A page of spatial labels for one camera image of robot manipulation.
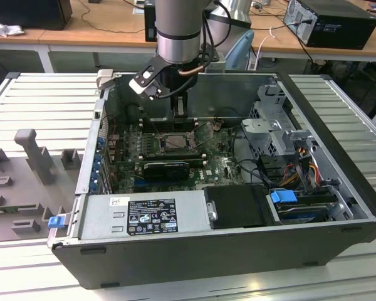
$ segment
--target power supply label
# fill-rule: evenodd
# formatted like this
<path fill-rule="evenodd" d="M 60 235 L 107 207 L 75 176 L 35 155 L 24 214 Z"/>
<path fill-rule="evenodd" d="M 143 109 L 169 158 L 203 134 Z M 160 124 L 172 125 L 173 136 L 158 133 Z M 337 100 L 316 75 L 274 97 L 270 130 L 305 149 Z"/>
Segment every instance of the power supply label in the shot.
<path fill-rule="evenodd" d="M 175 199 L 128 202 L 129 235 L 178 232 Z"/>

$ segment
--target wooden desk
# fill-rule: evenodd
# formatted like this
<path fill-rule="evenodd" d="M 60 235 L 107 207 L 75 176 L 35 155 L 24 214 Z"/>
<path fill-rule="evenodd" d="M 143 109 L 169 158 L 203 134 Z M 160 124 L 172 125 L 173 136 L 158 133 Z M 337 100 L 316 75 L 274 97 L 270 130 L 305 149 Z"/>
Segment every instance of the wooden desk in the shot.
<path fill-rule="evenodd" d="M 367 9 L 368 2 L 351 0 Z M 71 0 L 73 15 L 63 31 L 26 29 L 22 36 L 0 37 L 0 49 L 37 51 L 45 72 L 54 72 L 48 53 L 50 51 L 75 51 L 90 53 L 153 53 L 156 43 L 145 42 L 144 16 L 132 14 L 133 7 L 121 0 L 103 0 L 100 4 L 90 4 L 88 0 Z M 284 14 L 284 0 L 272 0 L 265 10 L 273 14 Z M 112 33 L 92 28 L 84 19 L 100 29 L 128 31 L 135 33 Z M 283 25 L 274 16 L 251 16 L 252 28 L 269 28 Z M 288 28 L 273 31 L 276 39 L 266 40 L 261 56 L 275 58 L 307 59 L 295 35 Z M 253 41 L 254 49 L 259 48 L 267 30 L 256 30 Z M 363 50 L 341 50 L 329 48 L 307 48 L 315 60 L 376 61 L 376 29 Z"/>
<path fill-rule="evenodd" d="M 82 14 L 88 10 L 80 1 L 91 10 L 84 15 L 84 19 L 92 26 L 132 33 L 111 33 L 92 28 L 81 19 Z M 131 5 L 121 0 L 103 0 L 100 4 L 80 1 L 71 0 L 73 15 L 66 28 L 63 31 L 46 30 L 39 39 L 41 44 L 156 47 L 156 43 L 145 42 L 144 16 L 132 14 Z"/>
<path fill-rule="evenodd" d="M 370 8 L 368 2 L 363 0 L 351 0 L 352 3 L 363 9 Z M 286 5 L 283 0 L 273 0 L 272 5 L 265 10 L 277 14 L 284 12 Z M 270 28 L 284 25 L 274 16 L 251 16 L 252 28 Z M 273 31 L 277 37 L 267 39 L 262 46 L 263 56 L 278 58 L 307 58 L 296 36 L 288 29 L 281 28 Z M 269 31 L 255 30 L 255 37 L 252 45 L 257 50 L 262 40 L 269 35 Z M 369 38 L 363 50 L 333 49 L 333 48 L 306 48 L 314 59 L 324 60 L 348 60 L 348 61 L 376 61 L 376 28 Z"/>

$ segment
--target motherboard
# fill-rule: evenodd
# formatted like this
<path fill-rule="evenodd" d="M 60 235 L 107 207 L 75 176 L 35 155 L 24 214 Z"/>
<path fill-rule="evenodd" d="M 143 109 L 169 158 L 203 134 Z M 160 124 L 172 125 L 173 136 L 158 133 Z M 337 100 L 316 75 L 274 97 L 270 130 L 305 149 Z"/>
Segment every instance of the motherboard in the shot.
<path fill-rule="evenodd" d="M 217 120 L 192 121 L 187 131 L 164 131 L 153 123 L 129 125 L 109 138 L 113 191 L 149 193 L 244 184 L 241 168 L 232 158 L 233 137 L 234 127 Z"/>

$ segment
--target white label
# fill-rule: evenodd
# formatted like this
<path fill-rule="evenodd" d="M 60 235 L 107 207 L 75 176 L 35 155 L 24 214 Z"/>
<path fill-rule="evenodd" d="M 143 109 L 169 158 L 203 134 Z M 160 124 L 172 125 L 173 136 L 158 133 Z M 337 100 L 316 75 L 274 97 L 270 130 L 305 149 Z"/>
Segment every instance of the white label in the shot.
<path fill-rule="evenodd" d="M 165 228 L 173 228 L 177 226 L 177 223 L 166 223 L 164 224 Z"/>
<path fill-rule="evenodd" d="M 129 196 L 121 196 L 119 198 L 110 198 L 110 206 L 128 206 Z"/>

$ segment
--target yellow wire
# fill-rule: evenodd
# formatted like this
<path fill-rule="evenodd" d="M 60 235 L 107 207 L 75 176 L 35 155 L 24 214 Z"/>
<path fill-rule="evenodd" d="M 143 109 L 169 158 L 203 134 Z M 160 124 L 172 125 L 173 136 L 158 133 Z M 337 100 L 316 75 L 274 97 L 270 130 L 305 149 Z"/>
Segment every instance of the yellow wire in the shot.
<path fill-rule="evenodd" d="M 284 185 L 287 185 L 288 183 L 290 183 L 291 181 L 295 180 L 296 178 L 298 177 L 298 173 L 289 177 L 287 180 L 285 180 L 284 182 L 282 182 L 280 184 L 280 186 L 284 186 Z"/>
<path fill-rule="evenodd" d="M 312 164 L 309 164 L 309 167 L 312 168 L 313 173 L 315 174 L 315 178 L 314 178 L 314 180 L 315 180 L 315 184 L 317 185 L 318 183 L 316 182 L 316 168 L 315 168 L 314 165 L 312 165 Z"/>

